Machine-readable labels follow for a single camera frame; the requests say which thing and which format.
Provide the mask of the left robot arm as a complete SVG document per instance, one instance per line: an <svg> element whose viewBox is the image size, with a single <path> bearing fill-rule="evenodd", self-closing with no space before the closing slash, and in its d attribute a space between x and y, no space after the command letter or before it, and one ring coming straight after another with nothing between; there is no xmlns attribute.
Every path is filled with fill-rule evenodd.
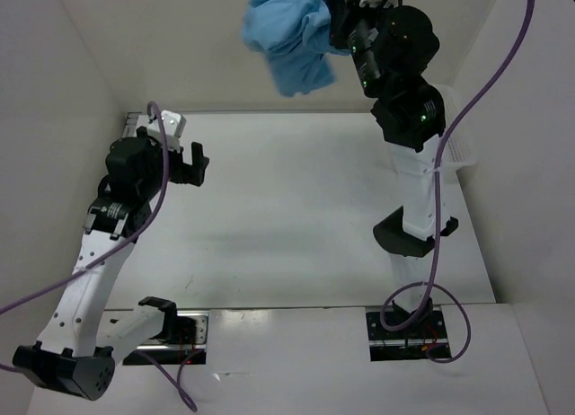
<svg viewBox="0 0 575 415"><path fill-rule="evenodd" d="M107 331L100 323L111 290L139 236L157 216L168 182L200 186L209 164L203 146L164 148L160 137L140 128L115 141L106 175L88 210L81 250L49 324L13 355L16 371L39 388L96 401L107 391L117 364L147 340L193 344L197 326L177 313L174 302L146 296Z"/></svg>

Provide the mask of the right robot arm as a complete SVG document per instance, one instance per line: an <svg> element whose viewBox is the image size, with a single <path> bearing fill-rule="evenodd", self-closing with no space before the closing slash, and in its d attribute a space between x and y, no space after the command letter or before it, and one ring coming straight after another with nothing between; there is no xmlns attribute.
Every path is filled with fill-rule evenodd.
<svg viewBox="0 0 575 415"><path fill-rule="evenodd" d="M392 262L397 294L385 305L394 312L388 331L413 337L432 308L434 278L419 282L420 262L438 262L442 237L458 220L444 209L441 153L446 145L446 109L440 91L422 76L439 51L430 18L403 0L328 0L330 44L347 50L371 113L382 129L399 178L401 206L373 228L377 243Z"/></svg>

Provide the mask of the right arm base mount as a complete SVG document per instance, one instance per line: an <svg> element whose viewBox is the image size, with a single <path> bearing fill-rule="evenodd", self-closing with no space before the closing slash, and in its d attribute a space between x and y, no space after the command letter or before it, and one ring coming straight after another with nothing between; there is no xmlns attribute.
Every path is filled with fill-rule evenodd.
<svg viewBox="0 0 575 415"><path fill-rule="evenodd" d="M426 352L440 360L452 357L444 316L435 308L430 317L412 331L387 331L381 324L380 311L365 311L369 356L372 362L426 359Z"/></svg>

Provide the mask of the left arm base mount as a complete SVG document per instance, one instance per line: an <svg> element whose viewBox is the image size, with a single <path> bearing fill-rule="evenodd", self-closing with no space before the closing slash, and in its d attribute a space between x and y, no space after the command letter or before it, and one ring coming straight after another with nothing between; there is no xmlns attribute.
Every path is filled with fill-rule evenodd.
<svg viewBox="0 0 575 415"><path fill-rule="evenodd" d="M181 310L160 312L137 330L120 363L124 366L203 365L206 363L209 312Z"/></svg>

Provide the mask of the light blue shorts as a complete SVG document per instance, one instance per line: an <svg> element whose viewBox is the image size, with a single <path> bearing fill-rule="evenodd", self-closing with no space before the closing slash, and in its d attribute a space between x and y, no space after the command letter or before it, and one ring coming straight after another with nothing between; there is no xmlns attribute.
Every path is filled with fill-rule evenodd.
<svg viewBox="0 0 575 415"><path fill-rule="evenodd" d="M262 54L279 94L292 98L332 85L330 54L347 56L329 42L328 0L250 0L242 39Z"/></svg>

